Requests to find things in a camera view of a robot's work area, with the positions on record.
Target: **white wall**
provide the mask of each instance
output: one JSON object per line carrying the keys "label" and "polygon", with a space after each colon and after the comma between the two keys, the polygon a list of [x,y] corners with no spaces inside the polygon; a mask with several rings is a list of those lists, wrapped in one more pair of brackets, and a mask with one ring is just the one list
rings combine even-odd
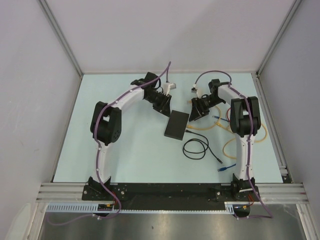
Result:
{"label": "white wall", "polygon": [[79,84],[37,1],[0,1],[0,239],[50,180]]}
{"label": "white wall", "polygon": [[48,0],[85,73],[255,71],[294,0]]}
{"label": "white wall", "polygon": [[320,1],[302,2],[262,72],[262,86],[295,182],[320,223]]}

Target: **aluminum frame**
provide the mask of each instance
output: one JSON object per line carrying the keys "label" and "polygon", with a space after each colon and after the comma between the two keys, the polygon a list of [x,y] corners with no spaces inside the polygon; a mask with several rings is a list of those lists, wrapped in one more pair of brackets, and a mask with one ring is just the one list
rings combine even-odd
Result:
{"label": "aluminum frame", "polygon": [[276,159],[278,162],[278,166],[280,168],[280,172],[282,175],[285,176],[289,173],[288,164],[287,164],[285,154],[284,154],[284,151],[283,151],[280,139],[279,139],[278,132],[276,130],[275,122],[274,122],[273,117],[271,115],[271,111],[270,111],[270,108],[268,105],[268,101],[267,101],[264,89],[261,84],[260,77],[258,77],[258,75],[256,73],[252,73],[251,76],[252,76],[253,83],[254,83],[254,86],[255,86],[255,89],[256,89],[256,92],[258,95],[258,99],[259,99],[259,103],[262,108],[263,115],[265,117],[265,123],[266,123],[268,131],[269,131],[271,143],[272,143],[274,153],[275,153],[275,156],[276,156]]}
{"label": "aluminum frame", "polygon": [[[37,240],[40,232],[42,223],[45,217],[46,209],[49,203],[70,203],[75,206],[86,204],[88,206],[96,203],[111,203],[110,201],[82,201],[81,196],[83,188],[86,183],[43,183],[40,187],[39,194],[36,202],[37,207],[35,209],[34,218],[31,220],[32,225],[28,233],[29,240]],[[304,233],[308,240],[319,239],[319,232],[315,226],[314,217],[310,208],[308,197],[305,192],[305,188],[302,183],[262,183],[256,184],[259,187],[260,196],[263,202],[269,204],[296,204],[298,209],[301,223],[303,226]],[[235,202],[225,202],[226,206],[234,204]],[[138,213],[138,214],[150,214],[150,213],[169,213],[169,214],[181,214],[180,211],[141,211],[131,210],[129,212],[124,211],[123,213]],[[217,214],[217,212],[210,211],[194,211],[184,213],[197,213],[197,214]]]}
{"label": "aluminum frame", "polygon": [[64,49],[66,55],[70,59],[74,69],[79,74],[79,76],[82,78],[84,73],[81,71],[80,65],[79,65],[73,51],[71,50],[71,47],[70,47],[64,33],[62,32],[52,10],[50,9],[50,7],[47,3],[47,1],[46,0],[37,0],[37,1],[40,5],[40,8],[42,9],[44,15],[46,16],[49,24],[51,25],[52,30],[54,31],[59,42],[61,43],[62,48]]}
{"label": "aluminum frame", "polygon": [[[43,183],[36,198],[37,203],[88,203],[82,200],[86,183]],[[261,199],[266,204],[308,204],[302,183],[257,183]],[[112,201],[91,201],[112,204]]]}

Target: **light blue table surface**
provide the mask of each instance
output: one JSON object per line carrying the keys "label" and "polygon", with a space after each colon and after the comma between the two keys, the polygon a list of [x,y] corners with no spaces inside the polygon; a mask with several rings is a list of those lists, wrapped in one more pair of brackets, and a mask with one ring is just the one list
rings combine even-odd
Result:
{"label": "light blue table surface", "polygon": [[[135,79],[143,78],[145,74],[89,74],[84,75],[74,106],[70,124],[67,130],[62,152],[54,176],[54,182],[86,182],[95,169],[97,144],[92,138],[90,124],[97,102],[111,102],[129,89]],[[169,80],[176,83],[176,89],[170,94],[171,110],[185,113],[191,112],[188,100],[195,97],[191,88],[199,76],[198,73],[173,73]],[[257,92],[249,73],[232,73],[233,86],[247,96],[256,96]],[[208,83],[211,79],[219,78],[221,82],[228,81],[223,74],[206,74],[201,77],[198,86],[203,94],[209,93]],[[228,104],[218,105],[225,118]],[[266,124],[260,109],[261,122]],[[196,127],[211,126],[218,115],[215,108],[211,108],[209,116],[191,122]],[[235,168],[217,172],[222,165],[208,151],[205,158],[191,160],[182,152],[183,144],[193,137],[185,133],[183,141],[168,138],[164,132],[168,117],[156,112],[152,104],[146,100],[136,103],[122,116],[122,133],[114,144],[112,155],[112,182],[127,183],[229,183]],[[213,152],[226,166],[236,161],[225,157],[222,153],[224,144],[234,136],[215,126],[210,130],[196,131],[209,139]],[[265,135],[261,127],[256,139]],[[190,143],[190,150],[201,150],[199,143]],[[226,148],[226,152],[235,156],[236,143],[233,141]],[[257,183],[282,183],[276,155],[270,137],[253,147],[253,171]]]}

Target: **metal floor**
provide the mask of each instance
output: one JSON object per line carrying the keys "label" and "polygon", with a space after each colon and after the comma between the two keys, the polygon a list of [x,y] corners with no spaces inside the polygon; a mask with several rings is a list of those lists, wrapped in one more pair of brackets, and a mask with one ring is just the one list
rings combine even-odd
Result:
{"label": "metal floor", "polygon": [[[98,221],[86,217],[65,226],[44,221],[40,240],[305,240],[296,205],[269,205],[274,219],[241,219],[224,214],[126,213]],[[63,223],[79,213],[46,213]],[[254,205],[251,215],[265,214]]]}

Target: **yellow cable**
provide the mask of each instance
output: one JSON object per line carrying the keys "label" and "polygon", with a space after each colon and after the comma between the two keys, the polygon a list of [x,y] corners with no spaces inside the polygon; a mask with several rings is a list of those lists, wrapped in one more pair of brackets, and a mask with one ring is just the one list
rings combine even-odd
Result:
{"label": "yellow cable", "polygon": [[[220,123],[220,119],[221,119],[221,115],[222,115],[221,109],[220,109],[218,106],[214,106],[214,107],[215,107],[216,109],[218,109],[219,119],[218,119],[212,126],[208,126],[208,127],[195,127],[195,126],[187,125],[186,127],[187,127],[188,129],[205,131],[205,130],[212,129],[214,126],[217,125],[217,126],[219,126],[220,128],[228,131],[229,133],[234,134],[234,133],[230,130],[230,124],[229,124],[229,126],[225,127],[225,126],[223,126],[223,125]],[[264,129],[265,135],[264,135],[264,137],[263,137],[262,139],[260,139],[260,140],[255,140],[255,141],[254,141],[255,143],[262,143],[264,140],[266,140],[266,138],[267,138],[267,136],[268,136],[267,127],[266,127],[263,123],[261,123],[261,125],[262,125],[262,127],[263,127],[263,129]],[[226,146],[227,146],[229,143],[231,143],[232,141],[234,141],[235,139],[236,139],[236,138],[232,138],[232,139],[230,139],[229,141],[227,141],[227,142],[224,144],[223,148],[222,148],[223,155],[225,155],[227,158],[237,159],[235,156],[230,156],[230,155],[228,155],[228,154],[225,152]]]}
{"label": "yellow cable", "polygon": [[[265,131],[265,135],[264,135],[264,137],[263,137],[262,139],[260,139],[260,140],[255,140],[255,141],[254,141],[255,143],[261,143],[261,142],[263,142],[264,140],[266,140],[266,138],[267,138],[267,136],[268,136],[268,130],[267,130],[266,126],[265,126],[263,123],[261,123],[261,125],[262,125],[262,127],[263,127],[263,129],[264,129],[264,131]],[[225,152],[226,146],[227,146],[229,143],[231,143],[232,141],[234,141],[235,139],[236,139],[236,138],[232,138],[232,139],[230,139],[229,141],[227,141],[227,142],[224,144],[223,148],[222,148],[223,155],[225,155],[227,158],[237,159],[235,156],[230,156],[230,155],[228,155],[228,154]]]}
{"label": "yellow cable", "polygon": [[223,148],[222,148],[223,155],[225,155],[227,158],[230,158],[230,159],[237,159],[237,158],[236,158],[235,156],[230,156],[230,155],[226,154],[225,148],[226,148],[226,146],[227,146],[229,143],[231,143],[231,142],[234,141],[234,140],[236,140],[235,137],[232,138],[232,139],[230,139],[229,141],[227,141],[227,142],[225,143],[225,145],[223,146]]}
{"label": "yellow cable", "polygon": [[254,141],[255,143],[261,143],[261,142],[263,142],[264,140],[266,140],[266,138],[268,137],[267,127],[266,127],[263,123],[261,123],[261,125],[262,125],[262,127],[263,127],[263,129],[264,129],[265,135],[264,135],[264,137],[263,137],[262,139],[260,139],[260,140],[255,140],[255,141]]}

